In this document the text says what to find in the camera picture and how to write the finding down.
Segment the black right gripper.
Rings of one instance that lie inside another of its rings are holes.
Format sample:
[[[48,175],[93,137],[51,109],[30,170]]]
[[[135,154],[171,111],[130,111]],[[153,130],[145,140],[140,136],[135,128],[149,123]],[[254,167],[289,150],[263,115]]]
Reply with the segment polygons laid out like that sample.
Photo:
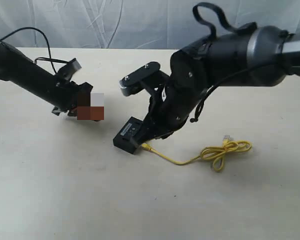
[[[150,90],[152,102],[139,131],[134,135],[136,147],[152,139],[167,138],[182,128],[199,103],[203,91],[202,82],[190,82],[189,85],[170,82],[159,89],[165,92],[165,100],[162,100],[161,92],[157,93],[144,83],[142,86]]]

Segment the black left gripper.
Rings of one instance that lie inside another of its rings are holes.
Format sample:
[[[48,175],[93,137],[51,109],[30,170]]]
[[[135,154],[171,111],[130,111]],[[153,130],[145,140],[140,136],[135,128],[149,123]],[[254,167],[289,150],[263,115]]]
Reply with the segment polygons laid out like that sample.
[[[52,114],[67,113],[77,120],[104,120],[104,93],[92,92],[88,82],[77,84],[74,81],[58,82],[53,90],[54,107]]]

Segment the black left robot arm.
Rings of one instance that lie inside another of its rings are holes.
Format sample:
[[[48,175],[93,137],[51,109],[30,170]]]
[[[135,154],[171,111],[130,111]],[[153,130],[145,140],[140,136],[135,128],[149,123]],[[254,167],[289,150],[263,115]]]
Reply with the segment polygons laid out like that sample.
[[[91,105],[93,86],[88,82],[77,84],[73,75],[81,69],[76,58],[65,62],[52,74],[38,66],[12,45],[0,43],[0,80],[12,82],[53,105],[52,114],[66,113],[78,120],[104,119],[104,107]]]

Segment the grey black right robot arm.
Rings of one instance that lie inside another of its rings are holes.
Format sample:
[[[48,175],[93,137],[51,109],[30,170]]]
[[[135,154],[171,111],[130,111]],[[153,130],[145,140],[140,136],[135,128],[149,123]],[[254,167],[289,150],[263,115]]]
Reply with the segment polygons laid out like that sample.
[[[300,33],[265,26],[247,33],[202,38],[170,58],[170,74],[156,62],[138,70],[150,93],[148,113],[131,142],[140,146],[165,139],[195,123],[218,87],[273,87],[286,76],[300,76]]]

